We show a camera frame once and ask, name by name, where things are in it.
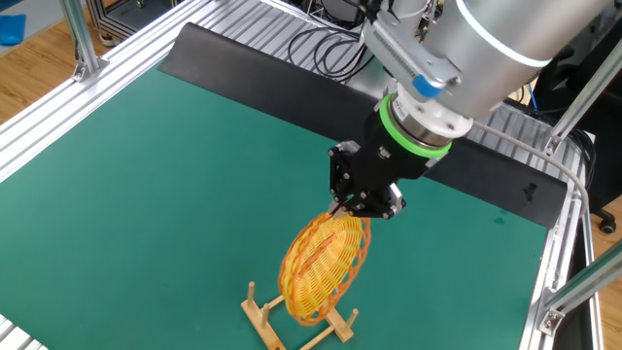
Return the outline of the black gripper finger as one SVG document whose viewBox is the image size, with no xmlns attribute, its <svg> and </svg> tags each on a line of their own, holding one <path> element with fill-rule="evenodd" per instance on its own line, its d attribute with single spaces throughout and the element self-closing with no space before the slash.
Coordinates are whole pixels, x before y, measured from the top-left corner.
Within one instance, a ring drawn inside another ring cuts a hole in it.
<svg viewBox="0 0 622 350">
<path fill-rule="evenodd" d="M 334 201 L 334 218 L 345 216 L 358 218 L 381 218 L 390 220 L 398 214 L 406 202 L 397 183 L 391 183 L 378 192 L 354 192 Z"/>
<path fill-rule="evenodd" d="M 328 150 L 329 191 L 338 204 L 360 204 L 361 192 L 356 190 L 351 162 L 360 145 L 353 140 L 343 141 Z"/>
</svg>

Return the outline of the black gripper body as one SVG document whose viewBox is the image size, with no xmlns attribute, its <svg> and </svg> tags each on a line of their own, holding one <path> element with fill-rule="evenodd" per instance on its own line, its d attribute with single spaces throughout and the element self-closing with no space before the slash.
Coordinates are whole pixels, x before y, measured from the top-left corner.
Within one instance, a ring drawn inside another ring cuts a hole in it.
<svg viewBox="0 0 622 350">
<path fill-rule="evenodd" d="M 386 195 L 391 183 L 418 179 L 428 170 L 426 163 L 431 159 L 402 147 L 382 124 L 379 112 L 366 118 L 363 131 L 363 144 L 350 161 L 354 195 Z"/>
</svg>

